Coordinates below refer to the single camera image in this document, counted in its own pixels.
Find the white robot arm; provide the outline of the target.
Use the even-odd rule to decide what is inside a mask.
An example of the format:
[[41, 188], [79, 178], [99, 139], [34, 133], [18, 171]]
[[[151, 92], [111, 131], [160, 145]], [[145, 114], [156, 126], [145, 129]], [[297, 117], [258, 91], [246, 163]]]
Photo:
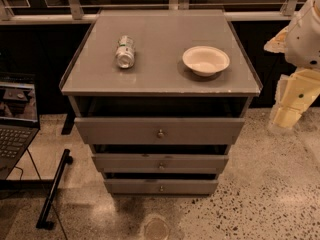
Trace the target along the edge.
[[274, 125], [292, 128], [320, 95], [320, 0], [307, 0], [264, 50], [283, 53], [296, 67], [280, 77], [270, 115]]

